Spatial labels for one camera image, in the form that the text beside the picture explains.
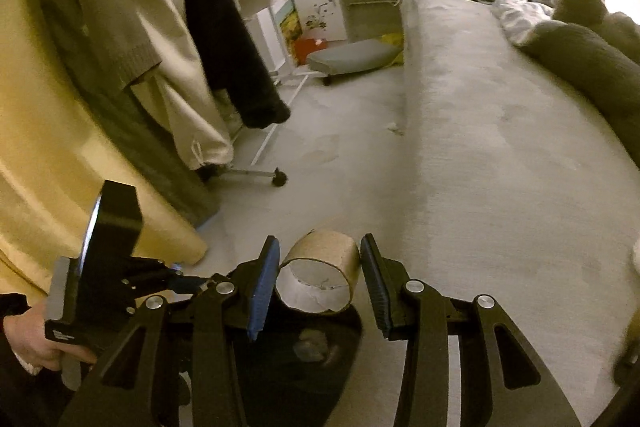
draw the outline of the cardboard tube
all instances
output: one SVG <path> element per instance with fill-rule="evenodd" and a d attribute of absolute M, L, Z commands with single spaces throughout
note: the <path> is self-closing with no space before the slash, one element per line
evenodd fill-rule
<path fill-rule="evenodd" d="M 351 237 L 312 230 L 293 245 L 280 266 L 276 291 L 289 308 L 334 314 L 351 303 L 359 273 L 358 245 Z"/>

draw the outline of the caster wheel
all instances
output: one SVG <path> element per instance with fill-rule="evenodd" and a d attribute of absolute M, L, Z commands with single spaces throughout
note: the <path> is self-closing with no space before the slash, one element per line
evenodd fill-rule
<path fill-rule="evenodd" d="M 629 379 L 629 375 L 640 357 L 640 341 L 631 342 L 618 361 L 613 370 L 613 380 L 619 386 L 624 385 Z"/>
<path fill-rule="evenodd" d="M 271 179 L 271 184 L 274 187 L 282 187 L 285 183 L 287 183 L 287 175 L 282 172 L 280 169 L 276 169 L 273 178 Z"/>

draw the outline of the human hand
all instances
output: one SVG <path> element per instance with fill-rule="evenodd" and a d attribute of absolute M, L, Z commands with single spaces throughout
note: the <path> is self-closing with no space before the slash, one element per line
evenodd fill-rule
<path fill-rule="evenodd" d="M 45 337 L 46 306 L 46 300 L 42 300 L 22 315 L 4 318 L 4 334 L 14 353 L 35 367 L 46 367 L 52 371 L 60 371 L 63 353 L 81 362 L 95 363 L 97 357 L 88 347 L 57 343 Z"/>

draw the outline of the mattress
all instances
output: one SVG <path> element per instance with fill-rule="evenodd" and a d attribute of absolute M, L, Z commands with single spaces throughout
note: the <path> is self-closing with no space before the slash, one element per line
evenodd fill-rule
<path fill-rule="evenodd" d="M 402 10 L 397 257 L 443 295 L 494 296 L 590 425 L 616 390 L 611 369 L 638 303 L 640 171 L 581 94 L 508 43 L 490 6 L 403 0 Z"/>

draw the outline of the yellow bag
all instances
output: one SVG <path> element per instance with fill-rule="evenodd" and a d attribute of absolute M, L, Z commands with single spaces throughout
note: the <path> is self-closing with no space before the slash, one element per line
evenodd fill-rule
<path fill-rule="evenodd" d="M 404 49 L 404 35 L 402 33 L 386 33 L 378 38 L 381 42 L 386 42 L 386 44 L 391 44 L 392 46 L 396 46 L 398 48 Z M 389 66 L 395 66 L 396 64 L 403 65 L 404 64 L 404 51 L 401 51 L 396 58 L 394 58 L 385 68 Z"/>

